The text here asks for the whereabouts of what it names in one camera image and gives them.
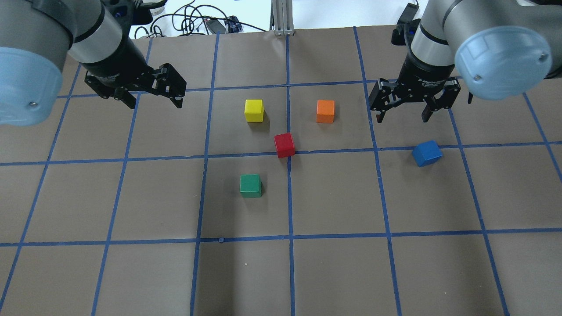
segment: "red cube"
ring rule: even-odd
[[[294,155],[294,142],[291,133],[276,135],[273,138],[275,140],[275,149],[277,150],[277,157],[284,158]]]

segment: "light blue joint cap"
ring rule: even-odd
[[[0,125],[45,121],[62,86],[50,60],[23,49],[0,47]]]
[[[477,97],[501,100],[537,85],[552,67],[548,42],[520,26],[498,26],[472,35],[457,50],[455,64]]]

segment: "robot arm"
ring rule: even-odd
[[[67,53],[88,70],[85,81],[102,98],[134,109],[131,92],[146,91],[182,107],[185,80],[170,64],[148,66],[128,37],[130,24],[120,25],[100,0],[3,0],[0,24],[0,124],[32,125],[49,116]]]
[[[379,123],[386,111],[405,102],[427,103],[424,122],[433,112],[449,109],[460,91],[457,79],[450,77],[455,65],[470,92],[488,100],[520,94],[544,78],[562,76],[560,5],[429,0],[417,22],[399,32],[408,54],[398,80],[379,79],[369,96],[371,109],[379,111]]]

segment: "green cube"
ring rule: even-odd
[[[242,174],[240,176],[240,193],[243,197],[261,197],[261,180],[259,174]]]

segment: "grid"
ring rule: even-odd
[[[191,297],[190,297],[190,314],[194,315],[194,306],[196,302],[196,288],[197,288],[197,276],[198,276],[198,269],[199,269],[199,254],[200,254],[200,247],[202,243],[215,243],[215,242],[246,242],[246,241],[271,241],[271,240],[288,240],[289,241],[289,277],[290,277],[290,289],[291,289],[291,314],[296,315],[296,298],[295,298],[295,280],[294,280],[294,241],[295,240],[310,240],[310,239],[330,239],[330,238],[386,238],[387,245],[388,245],[388,256],[389,256],[389,265],[391,269],[391,276],[392,276],[392,285],[394,290],[394,297],[396,301],[396,313],[398,315],[402,315],[401,309],[401,300],[400,300],[400,291],[398,288],[398,281],[397,281],[397,270],[396,270],[396,263],[395,263],[395,256],[393,250],[393,237],[419,237],[419,236],[463,236],[463,235],[482,235],[486,244],[486,249],[488,253],[488,258],[490,261],[490,265],[493,272],[493,277],[496,283],[497,292],[499,295],[499,299],[501,302],[501,306],[503,308],[504,314],[509,315],[510,312],[508,310],[508,305],[506,303],[506,299],[504,298],[504,292],[502,289],[502,285],[500,282],[500,277],[498,276],[498,271],[496,268],[494,255],[492,253],[490,241],[488,236],[491,234],[514,234],[514,233],[557,233],[562,232],[562,227],[550,227],[550,228],[519,228],[519,229],[487,229],[482,212],[479,207],[478,196],[475,190],[475,185],[472,179],[472,175],[470,172],[469,164],[467,162],[465,148],[491,148],[491,147],[520,147],[520,146],[528,146],[528,147],[546,147],[550,158],[552,160],[552,164],[555,167],[557,172],[557,176],[562,182],[562,173],[560,171],[560,166],[556,160],[555,154],[552,150],[552,145],[562,145],[562,141],[549,141],[546,137],[545,132],[543,131],[539,119],[535,113],[535,110],[526,94],[524,94],[525,101],[527,102],[528,109],[532,114],[533,120],[540,131],[541,137],[543,142],[527,142],[527,143],[507,143],[507,144],[493,144],[493,143],[484,143],[484,144],[470,144],[465,145],[461,140],[461,136],[459,130],[456,125],[455,117],[453,115],[453,111],[449,110],[449,116],[451,119],[451,123],[455,132],[455,137],[457,139],[456,145],[443,145],[440,148],[443,149],[458,149],[460,155],[463,160],[464,169],[466,172],[466,177],[468,179],[468,183],[470,185],[470,191],[472,193],[472,198],[474,201],[474,205],[476,208],[476,212],[478,215],[480,229],[478,230],[465,230],[465,231],[425,231],[425,232],[393,232],[391,230],[390,222],[388,219],[388,210],[386,205],[386,196],[384,191],[384,183],[383,183],[383,175],[381,172],[380,167],[380,158],[379,153],[383,151],[410,151],[413,147],[403,146],[403,147],[379,147],[377,145],[376,135],[374,131],[373,120],[371,117],[371,111],[369,110],[368,105],[368,84],[375,83],[376,80],[367,80],[365,74],[365,65],[362,56],[361,44],[360,39],[357,33],[357,29],[353,28],[353,33],[355,35],[355,42],[357,48],[357,54],[359,57],[360,67],[361,67],[361,75],[362,80],[355,80],[355,81],[342,81],[342,82],[319,82],[319,83],[291,83],[291,76],[290,76],[290,63],[289,63],[289,45],[290,45],[290,37],[286,37],[285,40],[285,59],[286,59],[286,83],[285,84],[277,84],[277,85],[249,85],[249,86],[241,86],[241,87],[215,87],[215,75],[216,75],[216,64],[217,64],[217,55],[219,51],[220,45],[220,34],[216,36],[215,39],[215,47],[214,47],[214,59],[213,59],[213,67],[212,67],[212,79],[211,79],[211,86],[210,88],[195,88],[195,89],[187,89],[187,92],[195,92],[195,91],[206,91],[210,92],[210,100],[209,100],[209,109],[207,114],[207,124],[206,124],[206,138],[205,138],[205,153],[204,155],[194,155],[194,156],[159,156],[159,157],[135,157],[129,158],[129,150],[130,145],[132,142],[132,137],[134,133],[135,127],[135,120],[137,117],[137,109],[134,110],[132,120],[130,123],[128,141],[126,145],[125,155],[123,158],[117,159],[89,159],[89,160],[52,160],[53,151],[55,149],[55,145],[61,130],[61,126],[63,120],[65,118],[66,111],[69,106],[69,102],[72,98],[84,98],[84,97],[95,97],[93,94],[82,94],[82,95],[73,95],[72,92],[74,90],[76,81],[78,79],[78,75],[80,72],[80,66],[78,66],[76,73],[74,75],[74,81],[70,88],[70,93],[67,96],[59,96],[60,99],[66,99],[65,107],[63,109],[60,121],[58,123],[57,132],[55,134],[54,140],[51,145],[51,149],[49,151],[49,155],[46,161],[23,161],[23,162],[2,162],[0,163],[0,167],[2,166],[25,166],[25,165],[41,165],[44,166],[42,176],[40,178],[39,186],[37,188],[33,204],[31,206],[29,216],[27,217],[25,227],[23,233],[21,235],[20,241],[17,243],[0,243],[0,247],[14,247],[16,248],[16,255],[14,257],[13,263],[11,265],[10,273],[7,278],[7,282],[4,286],[2,292],[2,298],[0,300],[0,310],[2,310],[4,301],[6,299],[6,295],[10,290],[10,283],[14,274],[14,271],[17,268],[20,252],[23,247],[38,247],[38,246],[75,246],[75,245],[103,245],[103,257],[102,263],[99,269],[99,276],[96,286],[96,294],[94,297],[94,303],[92,306],[92,313],[91,315],[94,316],[97,311],[97,303],[99,298],[100,289],[102,286],[103,275],[105,271],[105,263],[107,260],[108,251],[111,245],[133,245],[133,244],[168,244],[168,243],[192,243],[195,244],[195,256],[193,262],[193,280],[192,280],[192,290],[191,290]],[[152,40],[148,46],[148,53],[146,60],[149,60],[150,53],[152,49]],[[267,89],[267,88],[285,88],[287,94],[287,132],[291,132],[291,99],[290,93],[292,87],[308,87],[308,86],[316,86],[316,85],[342,85],[342,84],[362,84],[364,89],[365,95],[365,110],[367,111],[367,116],[369,120],[369,127],[370,127],[370,136],[372,140],[372,148],[351,148],[351,149],[336,149],[336,150],[313,150],[313,151],[297,151],[297,155],[313,155],[313,154],[333,154],[333,153],[345,153],[345,152],[372,152],[374,155],[374,161],[377,175],[377,180],[379,184],[379,194],[380,199],[382,202],[382,209],[383,209],[383,217],[384,217],[384,233],[341,233],[341,234],[294,234],[293,233],[293,201],[292,201],[292,158],[289,157],[287,159],[287,187],[288,187],[288,213],[287,213],[287,220],[288,220],[288,234],[283,235],[274,235],[274,236],[253,236],[253,237],[231,237],[231,238],[202,238],[201,230],[202,230],[202,221],[203,221],[203,206],[205,204],[205,189],[206,189],[206,178],[207,178],[207,166],[209,159],[220,159],[220,158],[227,158],[227,157],[250,157],[250,156],[274,156],[276,155],[275,152],[248,152],[243,154],[216,154],[210,155],[209,154],[209,138],[210,138],[210,130],[211,130],[211,123],[212,123],[212,106],[213,106],[213,96],[215,91],[224,91],[224,90],[234,90],[234,89]],[[142,95],[144,93],[138,93],[137,95],[137,105]],[[203,169],[203,176],[202,176],[202,183],[201,183],[201,198],[200,198],[200,206],[199,206],[199,216],[198,216],[198,223],[197,223],[197,237],[196,238],[180,238],[180,239],[160,239],[160,240],[113,240],[112,239],[112,230],[115,222],[115,216],[117,213],[117,207],[119,205],[121,189],[123,186],[123,181],[126,173],[126,168],[128,162],[131,161],[149,161],[149,160],[191,160],[191,159],[198,159],[203,160],[204,162],[204,169]],[[38,201],[38,197],[40,194],[40,190],[43,186],[43,181],[47,174],[47,169],[50,165],[64,165],[64,164],[88,164],[88,163],[107,163],[107,162],[120,162],[123,164],[119,179],[119,185],[117,187],[117,192],[115,195],[115,203],[113,212],[111,214],[110,225],[107,232],[107,238],[105,241],[69,241],[69,242],[26,242],[25,237],[31,222],[31,218],[34,213],[35,206]]]

